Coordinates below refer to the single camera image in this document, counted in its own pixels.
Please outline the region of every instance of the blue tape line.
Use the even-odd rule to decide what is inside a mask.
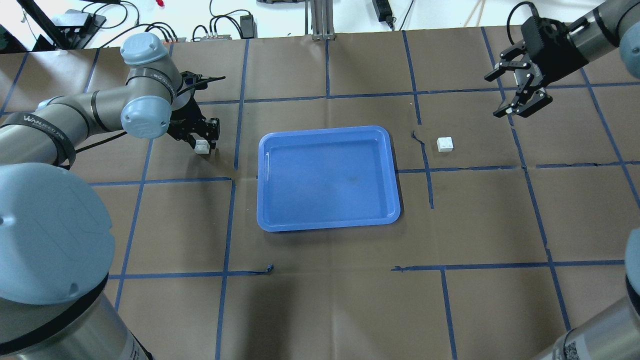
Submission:
[[[146,180],[145,184],[169,184],[169,183],[210,183],[212,181],[229,181],[230,177],[200,177],[189,179],[161,179],[161,180]]]
[[[601,265],[624,265],[624,260],[587,260],[587,261],[558,261],[556,266],[601,266]]]
[[[330,79],[329,79],[329,40],[324,41],[324,74],[326,76],[326,98],[331,96]]]
[[[630,83],[604,83],[604,84],[589,84],[592,87],[598,87],[598,88],[604,88],[604,87],[610,87],[610,86],[635,86],[635,85],[640,85],[640,81],[633,81]]]
[[[156,274],[124,274],[124,275],[111,275],[109,274],[109,280],[119,279],[180,279],[185,277],[223,277],[223,276],[256,276],[266,275],[273,271],[274,266],[270,264],[266,270],[241,270],[241,271],[212,271],[212,272],[165,272]]]
[[[614,163],[575,163],[575,164],[541,164],[536,165],[536,168],[566,168],[566,167],[610,167],[610,166],[621,166],[622,164],[618,161]]]
[[[429,159],[427,158],[427,150],[424,148],[424,142],[415,136],[415,131],[411,132],[411,137],[420,143],[422,149],[422,160],[424,161],[424,173],[427,175],[427,191],[429,192],[429,205],[433,209],[433,187],[431,185],[431,169],[429,168]]]
[[[84,84],[83,92],[89,91],[89,83],[91,83],[91,78],[93,77],[93,72],[95,71],[95,66],[98,64],[98,56],[100,55],[100,49],[95,50],[95,56],[93,57],[93,64],[91,64],[91,69],[89,70],[89,76],[86,78],[86,83]]]
[[[222,277],[222,287],[220,290],[220,307],[218,308],[218,333],[216,335],[216,360],[220,359],[220,347],[222,343],[222,323],[225,314],[225,298],[227,296],[227,279],[229,271],[229,255],[231,253],[231,232],[233,230],[234,207],[236,203],[236,182],[231,180],[231,197],[229,200],[229,216],[227,219],[227,242],[225,245],[225,263],[223,271],[225,275]]]
[[[13,83],[9,88],[9,91],[6,93],[6,98],[4,99],[4,104],[2,104],[2,108],[0,108],[0,113],[6,113],[6,106],[9,104],[9,99],[11,99],[11,95],[13,95],[13,89],[15,89],[15,85],[18,83],[18,78],[20,74],[22,74],[22,70],[24,68],[24,64],[27,62],[27,58],[29,57],[29,53],[24,53],[22,57],[22,62],[20,63],[20,67],[18,68],[18,72],[15,74],[15,78],[13,79]]]
[[[138,197],[136,199],[136,207],[133,211],[133,218],[131,219],[131,228],[129,229],[129,239],[127,240],[127,248],[124,253],[124,260],[122,261],[122,270],[120,275],[123,277],[127,273],[127,264],[129,263],[129,254],[131,253],[131,244],[133,244],[133,235],[136,231],[136,224],[138,223],[138,212],[140,211],[140,202],[142,201],[142,191],[145,187],[145,179],[147,178],[147,170],[149,168],[149,159],[151,158],[151,148],[153,147],[154,140],[149,140],[147,146],[147,157],[145,158],[145,166],[142,169],[142,177],[140,180],[140,189],[138,189]],[[122,287],[124,286],[124,280],[118,284],[118,292],[116,294],[116,300],[113,307],[118,310],[120,307],[120,299],[122,298]]]
[[[500,165],[500,166],[486,166],[486,167],[440,167],[440,168],[431,168],[431,172],[448,172],[448,171],[461,171],[461,170],[471,170],[471,171],[485,171],[485,170],[513,170],[518,168],[515,165]]]
[[[401,170],[396,170],[396,174],[415,174],[420,172],[426,172],[423,168],[406,168]]]
[[[112,181],[106,183],[89,183],[90,186],[123,186],[123,185],[140,185],[140,181]]]
[[[331,95],[329,99],[352,99],[354,97],[386,97],[386,96],[406,96],[406,95],[415,95],[414,92],[405,91],[405,92],[380,92],[380,93],[371,93],[371,94],[343,94],[343,95]]]
[[[447,328],[449,328],[449,344],[451,345],[451,358],[458,360],[456,350],[456,337],[453,333],[453,318],[451,316],[451,304],[449,303],[449,288],[447,286],[447,275],[444,269],[440,270],[440,280],[442,281],[442,296],[444,298],[444,310],[447,315]]]
[[[198,105],[238,104],[240,100],[198,101]]]
[[[324,96],[275,97],[272,99],[247,99],[244,102],[278,102],[324,99]]]
[[[411,51],[409,50],[409,40],[406,38],[406,31],[402,30],[402,38],[404,41],[404,50],[406,52],[406,61],[409,64],[409,75],[411,75],[411,88],[413,90],[413,103],[415,104],[415,118],[418,125],[422,125],[422,116],[420,115],[420,103],[418,102],[418,93],[415,84],[415,73],[413,72],[413,62],[411,60]]]
[[[236,154],[234,155],[234,169],[238,169],[238,157],[240,153],[240,132],[242,130],[242,114],[244,110],[244,88],[246,85],[246,63],[249,58],[249,39],[244,43],[244,60],[242,65],[242,82],[240,82],[240,106],[238,107],[238,125],[236,129]]]
[[[227,276],[222,277],[222,287],[220,290],[220,304],[218,307],[218,328],[216,331],[216,355],[215,360],[220,360],[220,349],[222,347],[222,324],[225,316],[225,299],[227,297]]]
[[[433,270],[480,270],[480,269],[512,269],[512,268],[542,268],[549,263],[496,263],[496,264],[457,264],[457,265],[415,265],[396,266],[391,271],[433,271]]]
[[[482,36],[484,38],[484,44],[486,46],[486,50],[489,54],[489,59],[491,60],[491,64],[492,66],[495,65],[495,61],[493,59],[493,52],[491,50],[491,45],[489,44],[489,39],[486,36],[486,31],[484,30],[484,27],[481,27],[480,30],[482,31]],[[506,96],[504,94],[504,89],[502,88],[502,82],[500,81],[500,79],[497,79],[498,82],[498,88],[500,89],[500,96],[502,97],[502,100],[506,99]],[[566,306],[564,304],[564,297],[562,295],[562,290],[560,288],[560,282],[558,281],[557,278],[557,274],[556,274],[556,268],[554,266],[554,260],[553,257],[551,256],[551,251],[549,250],[549,248],[547,247],[547,233],[545,231],[545,227],[543,225],[542,222],[542,216],[540,215],[540,209],[538,207],[538,201],[536,200],[536,194],[533,190],[533,185],[531,184],[531,177],[529,176],[529,171],[527,169],[527,163],[524,159],[524,154],[522,152],[522,146],[520,146],[520,140],[518,139],[518,133],[516,132],[515,126],[513,124],[513,118],[512,116],[509,114],[507,115],[508,119],[509,119],[509,125],[511,126],[511,134],[513,135],[513,141],[516,144],[516,147],[518,148],[518,155],[520,157],[520,161],[522,163],[522,170],[524,171],[524,176],[525,179],[527,181],[527,188],[529,189],[529,196],[531,198],[531,203],[533,205],[533,210],[536,214],[536,221],[538,222],[538,229],[540,230],[540,236],[542,237],[542,244],[545,248],[545,252],[547,253],[547,262],[548,262],[548,266],[549,266],[549,270],[551,272],[551,278],[554,282],[554,288],[556,289],[556,296],[558,298],[558,304],[560,305],[560,312],[562,313],[562,317],[563,317],[563,321],[564,321],[564,327],[566,328],[567,331],[569,331],[571,329],[571,323],[569,322],[569,316],[566,312]]]
[[[637,205],[638,208],[640,208],[640,197],[638,197],[638,192],[636,190],[636,186],[634,185],[633,180],[631,180],[631,175],[629,174],[629,170],[627,169],[625,161],[622,158],[622,153],[620,152],[620,149],[618,148],[618,145],[616,145],[616,141],[613,138],[613,134],[611,133],[611,130],[609,129],[609,125],[607,124],[607,119],[605,119],[604,114],[602,113],[602,109],[600,108],[600,104],[598,103],[598,99],[596,98],[596,94],[593,91],[593,87],[591,86],[591,83],[589,82],[589,78],[587,77],[587,73],[584,71],[584,69],[580,69],[580,72],[582,73],[582,77],[584,77],[584,82],[587,84],[587,89],[589,90],[589,94],[591,95],[591,100],[593,101],[593,105],[596,107],[596,111],[598,112],[598,116],[600,117],[600,121],[602,123],[602,127],[604,127],[604,130],[607,133],[607,136],[609,137],[609,141],[611,142],[611,146],[613,147],[613,151],[616,153],[616,157],[618,158],[618,161],[621,163],[622,171],[625,173],[625,177],[627,178],[627,182],[629,183],[629,188],[631,189],[631,193],[634,196],[634,200],[636,200],[636,205]]]
[[[428,95],[428,94],[447,94],[450,92],[494,92],[494,91],[500,91],[500,89],[499,88],[477,88],[477,89],[423,90],[423,91],[416,92],[416,94]]]

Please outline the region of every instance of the metal post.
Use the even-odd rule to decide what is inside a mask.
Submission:
[[[40,9],[34,0],[16,0],[29,16],[35,20],[53,42],[63,50],[71,49],[69,41],[50,18]]]
[[[333,40],[333,0],[311,0],[311,26],[314,41]]]

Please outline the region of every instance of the white floor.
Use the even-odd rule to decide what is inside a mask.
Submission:
[[[541,16],[571,22],[602,3],[603,0],[533,1]],[[207,9],[209,4],[207,0],[164,0],[164,8],[160,8],[155,0],[131,0],[131,2],[140,9],[140,22],[167,22],[179,37],[186,37],[188,41],[191,41],[191,34],[196,25],[203,24],[209,27],[211,16]],[[389,2],[397,18],[396,26],[399,27],[411,0],[389,0]],[[404,29],[460,28],[465,23],[467,26],[504,25],[509,11],[518,2],[519,0],[415,0]],[[64,13],[70,8],[80,10],[88,4],[80,0],[39,0],[36,3],[49,17]],[[333,3],[336,33],[390,31],[386,24],[376,21],[371,0],[333,0]],[[88,11],[98,7],[94,5],[89,7]],[[28,49],[31,49],[35,41],[18,3],[15,0],[0,0],[0,8],[2,9],[0,24],[11,31]],[[304,2],[263,4],[256,0],[213,0],[212,8],[215,14],[227,13],[239,8],[251,11],[257,23],[258,36],[262,38],[305,34]],[[109,6],[100,14],[107,17],[105,26],[110,26],[121,21],[124,11],[119,6]],[[513,24],[521,24],[528,16],[529,10],[523,6],[515,13]],[[100,30],[89,46],[98,47],[104,44],[121,31],[133,26],[135,20],[135,11],[130,8],[129,18],[124,24],[115,29]],[[33,20],[29,19],[29,22],[36,35],[42,32]],[[218,24],[218,33],[231,34],[233,38],[238,38],[229,22],[220,20]],[[140,27],[129,33],[143,30],[144,27]],[[201,29],[198,31],[196,37],[202,36],[204,32]],[[126,38],[126,35],[122,36],[111,45],[119,46]]]

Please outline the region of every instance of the wire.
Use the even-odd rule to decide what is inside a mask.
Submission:
[[[133,29],[139,28],[140,26],[149,26],[149,25],[151,25],[151,24],[138,24],[138,25],[135,25],[135,26],[131,26],[129,29],[126,29],[125,31],[123,31],[123,32],[121,32],[121,33],[119,33],[119,34],[117,34],[117,35],[116,35],[115,37],[113,37],[111,40],[109,40],[109,41],[107,41],[106,43],[102,44],[102,46],[98,47],[98,49],[102,49],[103,47],[105,47],[105,46],[109,45],[110,43],[112,43],[113,41],[115,41],[117,38],[121,37],[122,35],[124,35],[124,34],[128,33],[129,31],[131,31],[131,30],[133,30]]]
[[[146,33],[151,32],[151,30],[153,30],[153,29],[160,30],[160,32],[162,33],[162,36],[164,37],[164,42],[173,41],[173,39],[169,40],[169,38],[171,37],[171,35],[169,34],[169,30],[167,30],[167,29],[165,29],[165,28],[163,28],[161,26],[158,26],[158,25],[149,25],[149,26],[147,26],[147,28],[145,29],[145,32]]]
[[[507,37],[509,38],[509,42],[511,43],[511,45],[514,44],[513,39],[511,38],[511,29],[509,28],[509,25],[511,25],[511,17],[513,16],[513,13],[515,13],[516,10],[522,5],[529,5],[529,9],[531,9],[531,15],[533,15],[534,17],[540,16],[538,14],[538,9],[536,8],[536,5],[534,3],[530,1],[522,1],[521,3],[516,4],[516,6],[511,9],[509,16],[507,16]]]
[[[209,79],[198,81],[197,83],[193,83],[193,84],[187,86],[186,88],[180,90],[175,96],[178,97],[178,96],[190,91],[191,89],[195,88],[196,86],[208,84],[208,83],[211,83],[213,81],[218,81],[218,80],[222,80],[222,79],[226,79],[226,78],[227,78],[226,76],[223,76],[221,78],[209,78]]]
[[[87,9],[87,7],[89,7],[91,5],[95,5],[95,4],[98,4],[98,3],[91,3],[89,5],[86,5],[84,8],[82,8],[81,12],[84,13],[84,11]],[[124,9],[124,18],[122,18],[122,21],[120,21],[118,24],[115,24],[113,26],[100,26],[100,25],[96,24],[95,23],[95,14],[97,14],[100,10],[104,9],[105,7],[107,7],[109,5],[118,5],[118,6],[121,6]],[[113,29],[113,28],[117,28],[120,25],[124,24],[124,22],[129,17],[129,11],[128,11],[127,7],[124,6],[123,4],[118,4],[118,3],[115,3],[115,4],[104,4],[104,5],[100,6],[97,10],[95,10],[92,15],[93,15],[92,22],[93,22],[93,25],[96,28],[98,28],[98,29]]]
[[[202,28],[204,30],[204,32],[207,34],[207,37],[209,37],[209,32],[207,31],[207,28],[205,28],[204,25],[198,25],[193,29],[193,33],[191,34],[191,41],[195,41],[196,40],[196,30],[198,28]]]
[[[125,136],[126,134],[127,134],[127,132],[126,132],[126,131],[122,131],[121,133],[119,133],[119,134],[117,134],[117,135],[115,135],[115,136],[112,136],[112,137],[110,137],[110,138],[106,138],[106,139],[101,140],[101,141],[99,141],[99,142],[95,142],[95,143],[93,143],[93,144],[91,144],[91,145],[87,145],[87,146],[85,146],[85,147],[81,147],[80,149],[76,150],[76,154],[77,154],[78,152],[83,152],[83,151],[85,151],[85,150],[92,149],[92,148],[94,148],[94,147],[96,147],[96,146],[98,146],[98,145],[102,145],[102,144],[104,144],[104,143],[108,143],[108,142],[110,142],[110,141],[116,140],[117,138],[123,137],[123,136]]]
[[[33,33],[33,29],[31,29],[31,23],[29,22],[29,18],[27,17],[27,12],[22,9],[22,13],[24,14],[24,20],[26,20],[27,22],[27,26],[29,26],[29,31],[31,32],[31,34],[33,35],[33,38],[36,39],[36,45],[38,45],[38,38],[36,37],[36,35]]]
[[[402,28],[404,27],[404,22],[406,21],[406,18],[409,16],[409,13],[411,12],[411,7],[413,6],[413,2],[415,0],[411,0],[411,3],[409,4],[409,9],[407,9],[406,14],[404,15],[404,19],[402,20],[402,25],[400,25],[400,28],[398,30],[402,30]]]
[[[175,31],[173,30],[171,25],[167,24],[166,22],[162,22],[162,21],[155,21],[155,22],[151,23],[151,25],[156,25],[156,24],[164,25],[167,28],[169,28],[169,30],[171,31],[171,35],[173,35],[173,38],[175,39],[175,41],[176,42],[178,41],[178,36],[175,34]]]
[[[236,27],[236,30],[238,31],[238,34],[240,34],[240,37],[244,38],[244,34],[242,32],[242,29],[240,28],[240,24],[238,24],[238,22],[234,18],[228,15],[217,15],[211,18],[211,20],[209,21],[209,30],[212,33],[214,34],[218,33],[218,20],[220,19],[228,19]]]
[[[134,25],[138,25],[140,23],[140,9],[138,9],[138,7],[130,1],[122,0],[121,3],[129,4],[133,6],[134,9],[136,9],[136,22],[134,23]]]

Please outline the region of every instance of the black strap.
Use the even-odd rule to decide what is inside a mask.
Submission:
[[[89,126],[89,120],[86,118],[86,116],[84,115],[83,112],[81,112],[78,108],[76,108],[73,105],[69,105],[65,102],[50,102],[50,105],[64,105],[64,106],[68,106],[69,108],[72,108],[73,110],[76,111],[76,113],[78,113],[78,115],[82,116],[82,119],[84,120],[84,124],[86,125],[86,137],[89,137],[89,132],[91,130],[91,127]]]
[[[100,119],[100,115],[98,115],[98,109],[95,105],[95,98],[98,96],[98,91],[94,91],[93,94],[91,95],[91,113],[93,114],[93,119],[98,123],[98,125],[102,128],[102,130],[105,130],[107,133],[112,132],[112,130],[109,130],[104,123],[102,122],[102,119]]]
[[[102,282],[96,286],[93,290],[89,291],[86,295],[83,295],[80,299],[77,299],[67,310],[64,310],[60,315],[53,318],[43,326],[28,332],[16,339],[7,341],[6,343],[0,343],[0,356],[12,354],[25,348],[32,347],[39,344],[51,336],[62,331],[69,326],[73,321],[77,320],[100,296],[102,289],[107,284],[109,275],[105,276]]]
[[[34,129],[38,129],[45,133],[53,144],[56,146],[56,152],[58,153],[58,157],[53,165],[59,167],[65,160],[69,159],[69,167],[74,164],[76,160],[76,150],[74,149],[74,144],[69,140],[69,137],[60,129],[58,129],[54,124],[46,121],[45,119],[36,116],[31,113],[12,113],[5,120],[4,124],[0,127],[8,126],[8,125],[23,125],[32,127]]]
[[[173,102],[173,99],[175,98],[175,89],[173,84],[171,84],[171,78],[169,78],[164,72],[157,69],[151,69],[150,67],[137,67],[129,71],[129,76],[127,76],[127,82],[125,85],[128,85],[131,79],[140,77],[156,80],[162,84],[167,91],[169,91],[171,102]]]
[[[599,7],[593,9],[593,17],[596,19],[596,24],[598,24],[598,27],[600,28],[600,31],[602,32],[604,37],[607,39],[607,41],[610,42],[611,45],[613,45],[615,47],[618,47],[620,45],[620,38],[616,37],[616,35],[614,35],[614,33],[609,31],[609,29],[607,29],[607,26],[605,26],[604,21],[602,20],[602,18],[600,16]]]

